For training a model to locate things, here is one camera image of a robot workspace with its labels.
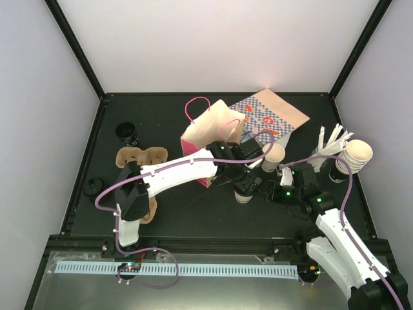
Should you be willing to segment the cream pink Cakes paper bag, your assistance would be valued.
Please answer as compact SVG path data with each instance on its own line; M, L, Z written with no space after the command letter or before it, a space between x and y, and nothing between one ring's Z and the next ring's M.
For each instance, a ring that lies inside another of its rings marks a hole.
M241 142L241 134L246 115L230 109L222 100L211 104L197 118L190 120L189 126L180 137L184 156L191 155L215 141L224 141L228 145Z

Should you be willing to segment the single white paper cup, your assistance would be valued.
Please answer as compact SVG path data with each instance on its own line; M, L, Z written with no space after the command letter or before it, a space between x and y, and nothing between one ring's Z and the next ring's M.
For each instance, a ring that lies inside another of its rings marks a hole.
M234 189L234 196L235 196L235 199L238 203L246 204L252 199L253 194L244 193L244 192L241 192L239 189L235 188Z

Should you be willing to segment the black plastic cup lid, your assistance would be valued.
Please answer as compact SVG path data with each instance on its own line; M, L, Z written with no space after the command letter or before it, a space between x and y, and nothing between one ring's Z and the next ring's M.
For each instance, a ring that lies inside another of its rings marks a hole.
M242 180L233 181L234 187L244 193L253 193L257 187L257 177L248 173Z

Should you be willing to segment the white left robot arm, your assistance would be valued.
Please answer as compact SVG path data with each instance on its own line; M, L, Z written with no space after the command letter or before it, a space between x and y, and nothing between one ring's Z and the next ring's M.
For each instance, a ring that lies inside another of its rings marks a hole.
M116 250L125 258L139 248L141 219L150 212L150 199L172 187L204 178L221 178L233 184L236 200L249 202L261 183L249 163L263 158L259 143L214 141L193 154L157 165L131 161L122 169L115 189Z

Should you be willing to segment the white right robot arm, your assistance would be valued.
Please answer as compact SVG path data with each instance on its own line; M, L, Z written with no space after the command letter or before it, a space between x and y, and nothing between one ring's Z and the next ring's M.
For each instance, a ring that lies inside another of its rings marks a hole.
M311 164L284 167L260 191L267 200L298 206L308 216L312 226L296 233L294 254L315 261L341 289L349 309L411 308L407 281L366 246L343 212L346 203L321 189Z

